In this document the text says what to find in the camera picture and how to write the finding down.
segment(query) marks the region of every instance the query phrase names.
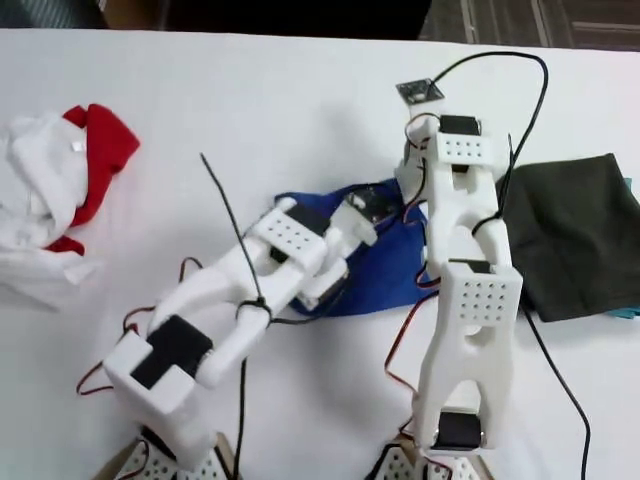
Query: blue cloth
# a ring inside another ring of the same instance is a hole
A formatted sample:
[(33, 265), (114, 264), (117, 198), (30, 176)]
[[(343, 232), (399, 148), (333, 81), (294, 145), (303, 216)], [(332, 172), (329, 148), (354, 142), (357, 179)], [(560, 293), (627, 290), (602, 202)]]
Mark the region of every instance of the blue cloth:
[[(413, 305), (425, 295), (415, 285), (415, 274), (422, 266), (422, 247), (424, 245), (424, 230), (422, 223), (426, 219), (420, 208), (413, 208), (409, 212), (407, 225), (402, 223), (402, 195), (395, 179), (385, 180), (388, 188), (380, 188), (384, 193), (398, 203), (398, 215), (384, 221), (377, 230), (382, 233), (378, 241), (372, 246), (361, 246), (348, 259), (350, 278), (344, 291), (336, 300), (327, 315), (339, 317), (345, 315), (359, 315), (379, 312), (403, 305)], [(344, 196), (352, 191), (353, 186), (345, 187), (335, 192), (318, 195), (313, 193), (287, 192), (276, 196), (294, 198), (297, 202), (316, 210), (326, 217), (330, 217), (338, 208)], [(309, 312), (297, 300), (291, 306), (299, 313), (314, 314), (326, 308), (333, 298), (327, 299), (314, 311)]]

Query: perforated bracket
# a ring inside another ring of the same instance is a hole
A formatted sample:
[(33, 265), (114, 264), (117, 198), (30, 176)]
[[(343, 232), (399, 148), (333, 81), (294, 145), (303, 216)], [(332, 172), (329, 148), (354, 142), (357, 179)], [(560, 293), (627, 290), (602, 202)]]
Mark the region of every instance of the perforated bracket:
[(327, 252), (323, 238), (279, 208), (272, 209), (254, 225), (252, 233), (273, 245), (305, 269), (314, 270)]
[(385, 446), (373, 475), (366, 480), (484, 480), (468, 458), (437, 457), (431, 460), (434, 461), (420, 458), (414, 466), (400, 445), (390, 443)]
[[(133, 477), (127, 475), (139, 473)], [(115, 479), (131, 478), (135, 480), (226, 480), (227, 472), (218, 455), (211, 449), (207, 457), (193, 471), (180, 470), (176, 462), (164, 455), (153, 443), (146, 444), (139, 439)]]

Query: white fabric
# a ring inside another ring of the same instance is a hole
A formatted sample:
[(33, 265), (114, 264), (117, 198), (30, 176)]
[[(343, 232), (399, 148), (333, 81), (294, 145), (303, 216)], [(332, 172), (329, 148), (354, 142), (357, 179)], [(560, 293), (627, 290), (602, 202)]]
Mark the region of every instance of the white fabric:
[(86, 134), (54, 113), (0, 131), (0, 284), (59, 306), (95, 262), (44, 250), (87, 195)]

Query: floor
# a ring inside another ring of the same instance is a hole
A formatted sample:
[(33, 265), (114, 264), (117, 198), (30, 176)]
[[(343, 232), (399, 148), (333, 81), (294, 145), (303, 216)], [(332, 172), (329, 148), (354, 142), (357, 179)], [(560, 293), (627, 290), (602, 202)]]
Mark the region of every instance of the floor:
[[(158, 0), (108, 0), (112, 28), (154, 29)], [(433, 0), (420, 40), (640, 51), (640, 0)]]

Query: dark green cloth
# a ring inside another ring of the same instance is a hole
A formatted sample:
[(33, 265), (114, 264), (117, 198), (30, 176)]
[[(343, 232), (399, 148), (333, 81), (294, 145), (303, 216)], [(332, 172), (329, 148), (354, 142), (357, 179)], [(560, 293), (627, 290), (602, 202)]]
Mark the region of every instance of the dark green cloth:
[(640, 206), (613, 154), (515, 169), (504, 220), (543, 321), (640, 305)]

